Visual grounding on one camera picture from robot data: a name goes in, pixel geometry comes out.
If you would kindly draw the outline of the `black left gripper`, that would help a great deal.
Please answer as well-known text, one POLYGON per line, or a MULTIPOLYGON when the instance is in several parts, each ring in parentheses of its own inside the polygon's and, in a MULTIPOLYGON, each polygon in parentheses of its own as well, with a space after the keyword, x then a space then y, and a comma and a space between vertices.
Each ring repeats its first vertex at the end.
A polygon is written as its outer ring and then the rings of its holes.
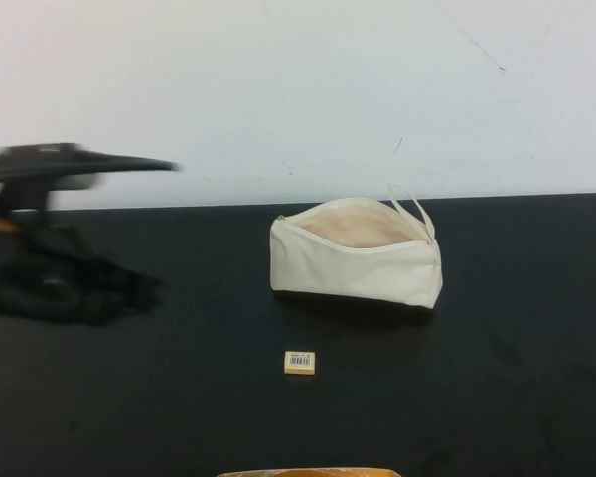
POLYGON ((147 313, 159 278, 95 257, 76 228, 0 224, 0 314, 103 326, 147 313), (88 281, 94 273, 93 287, 88 281))

